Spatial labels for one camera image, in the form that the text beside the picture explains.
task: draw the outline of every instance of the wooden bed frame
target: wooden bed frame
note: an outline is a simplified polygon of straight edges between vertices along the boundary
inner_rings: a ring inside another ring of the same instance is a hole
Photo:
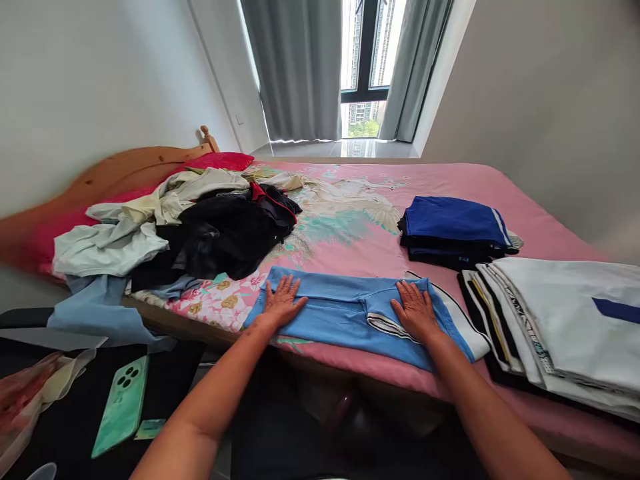
[[[197,147],[144,147],[116,153],[86,170],[56,198],[0,219],[0,261],[67,289],[53,277],[39,272],[38,265],[25,250],[25,242],[30,234],[45,219],[63,215],[84,205],[99,203],[120,193],[156,185],[182,163],[206,153],[219,152],[209,128],[202,125],[200,130],[203,138]],[[148,328],[174,337],[220,346],[228,345],[237,338],[233,333],[139,300],[126,297],[123,304],[136,308]]]
[[[39,272],[38,265],[30,258],[25,249],[25,242],[30,234],[45,219],[63,215],[79,207],[99,203],[126,191],[156,185],[180,164],[196,159],[206,153],[219,152],[214,138],[209,134],[209,129],[203,125],[200,130],[203,138],[201,144],[197,147],[190,149],[145,147],[116,153],[101,160],[95,166],[82,173],[56,198],[10,217],[0,219],[0,261],[10,267],[37,275],[48,283],[56,284],[61,289],[67,289],[66,285],[52,276]],[[140,312],[144,324],[151,330],[176,338],[201,341],[210,346],[221,348],[227,348],[238,338],[238,334],[183,317],[130,297],[124,297],[122,304],[136,308]],[[362,388],[375,391],[390,399],[398,400],[402,398],[403,401],[408,401],[414,405],[420,403],[430,410],[451,408],[436,399],[432,399],[431,402],[425,401],[425,396],[420,393],[403,390],[352,372],[340,371],[320,364],[316,360],[300,357],[289,352],[283,351],[282,354],[299,369],[324,377],[338,377],[342,380],[355,378]],[[626,458],[612,457],[606,453],[603,455],[592,449],[582,451],[581,448],[567,439],[543,435],[543,441],[549,448],[558,453],[606,468],[608,474],[611,471],[630,474],[637,472],[639,466],[636,461],[629,462]]]

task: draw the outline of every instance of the smartphone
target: smartphone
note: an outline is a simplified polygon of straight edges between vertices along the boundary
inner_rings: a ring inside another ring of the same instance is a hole
[[[147,382],[147,356],[115,372],[91,458],[99,457],[132,436],[140,424]]]

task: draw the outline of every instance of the pink bedsheet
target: pink bedsheet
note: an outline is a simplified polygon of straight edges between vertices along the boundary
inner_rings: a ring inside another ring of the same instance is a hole
[[[314,193],[308,186],[290,192],[304,210],[298,216],[294,234],[284,245],[274,249],[258,271],[244,280],[232,281],[221,275],[213,281],[205,281],[200,289],[172,303],[142,292],[135,294],[136,298],[228,331],[238,331],[270,267],[278,264],[355,277],[402,278],[405,271],[410,270],[430,278],[464,305],[456,272],[410,262],[405,249],[399,246],[399,235],[393,225],[396,218],[384,199],[388,199],[402,214],[416,195],[459,197],[498,209],[509,230],[524,240],[522,257],[607,260],[526,196],[504,174],[490,167],[470,164],[317,165],[274,162],[254,164],[249,169],[266,174],[290,171],[338,185],[340,193],[346,196],[358,192],[354,198],[346,198],[344,203],[322,203],[318,201],[317,190]],[[340,182],[345,179],[358,179],[360,183]],[[275,342],[281,348],[332,367],[368,375],[439,399],[448,398],[446,388],[433,374],[394,359],[300,339],[280,337]],[[484,361],[475,365],[491,382]],[[588,413],[534,395],[496,385],[494,388],[538,431],[640,459],[640,437],[633,433]]]

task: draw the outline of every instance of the card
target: card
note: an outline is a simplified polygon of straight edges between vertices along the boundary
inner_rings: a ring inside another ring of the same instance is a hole
[[[153,440],[158,436],[162,427],[165,426],[166,420],[142,420],[138,432],[135,434],[134,440]]]

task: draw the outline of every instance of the window frame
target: window frame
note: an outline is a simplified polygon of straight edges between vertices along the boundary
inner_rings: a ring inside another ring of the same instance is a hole
[[[375,29],[380,0],[361,0],[362,20],[360,21],[360,48],[356,88],[340,91],[340,103],[364,103],[384,101],[389,95],[389,86],[371,87]]]

